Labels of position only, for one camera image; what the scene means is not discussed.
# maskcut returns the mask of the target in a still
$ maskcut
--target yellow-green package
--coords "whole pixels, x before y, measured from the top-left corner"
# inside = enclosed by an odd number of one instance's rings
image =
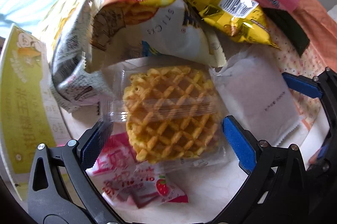
[[[255,0],[185,0],[208,24],[225,32],[235,42],[262,43],[271,40],[266,17]]]

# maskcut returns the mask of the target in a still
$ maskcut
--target dark green object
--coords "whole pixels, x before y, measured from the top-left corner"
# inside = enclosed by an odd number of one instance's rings
[[[283,31],[301,57],[310,40],[297,21],[287,11],[263,8],[263,12]]]

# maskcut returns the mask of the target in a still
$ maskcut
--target strawberry snack packet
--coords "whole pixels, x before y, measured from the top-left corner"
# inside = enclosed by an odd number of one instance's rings
[[[94,166],[90,179],[114,208],[138,209],[166,202],[187,203],[187,195],[156,165],[139,165],[127,133],[111,135]]]

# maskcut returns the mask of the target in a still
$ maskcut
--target yellow snack bag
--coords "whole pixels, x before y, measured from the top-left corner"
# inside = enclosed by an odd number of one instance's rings
[[[271,40],[266,17],[255,0],[185,0],[208,24],[235,42],[262,43],[277,47]]]

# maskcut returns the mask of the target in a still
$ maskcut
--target waffle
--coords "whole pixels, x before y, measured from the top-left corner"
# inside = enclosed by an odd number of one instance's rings
[[[189,66],[152,68],[131,75],[130,81],[123,101],[138,161],[197,158],[216,145],[215,91],[202,71]]]

